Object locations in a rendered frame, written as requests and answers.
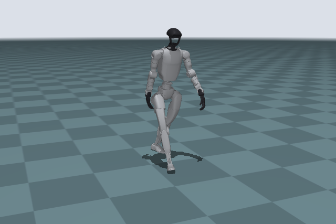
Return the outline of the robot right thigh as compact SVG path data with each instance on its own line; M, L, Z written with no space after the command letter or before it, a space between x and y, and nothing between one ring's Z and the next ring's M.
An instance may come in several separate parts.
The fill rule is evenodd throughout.
M152 95L151 103L154 105L154 113L156 113L160 132L166 130L167 134L169 135L169 128L167 127L165 118L165 102L160 91Z

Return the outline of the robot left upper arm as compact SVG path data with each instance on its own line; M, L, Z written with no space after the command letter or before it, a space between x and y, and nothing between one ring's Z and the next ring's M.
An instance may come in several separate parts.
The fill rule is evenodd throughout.
M187 75L187 77L191 78L191 77L195 76L196 74L195 74L195 71L192 69L190 53L186 50L182 50L182 52L183 52L184 66L186 68L186 75Z

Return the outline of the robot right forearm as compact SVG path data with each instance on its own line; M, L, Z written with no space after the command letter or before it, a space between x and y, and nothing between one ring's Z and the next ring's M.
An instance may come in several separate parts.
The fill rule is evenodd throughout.
M148 82L147 82L146 90L145 90L146 95L147 95L148 92L151 92L151 94L152 94L153 84L154 84L154 81L155 81L154 78L150 78L150 74L151 74L151 71L149 72L149 75L148 75Z

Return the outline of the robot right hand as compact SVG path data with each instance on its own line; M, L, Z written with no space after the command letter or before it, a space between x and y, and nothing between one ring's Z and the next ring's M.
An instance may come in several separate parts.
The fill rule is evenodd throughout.
M147 104L148 104L148 107L149 107L150 109L154 109L153 106L152 106L151 103L150 103L151 92L148 92L147 95L145 94L145 96L146 96L146 102L147 102Z

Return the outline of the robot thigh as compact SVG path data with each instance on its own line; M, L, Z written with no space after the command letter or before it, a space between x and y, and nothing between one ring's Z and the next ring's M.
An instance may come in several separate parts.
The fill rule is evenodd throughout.
M152 95L151 103L154 105L154 113L156 113L160 132L166 130L167 134L169 135L169 128L167 127L165 118L165 102L160 91Z
M167 126L174 121L180 110L182 95L177 90L174 90L173 97L170 99L172 101L169 104L167 116L165 117Z

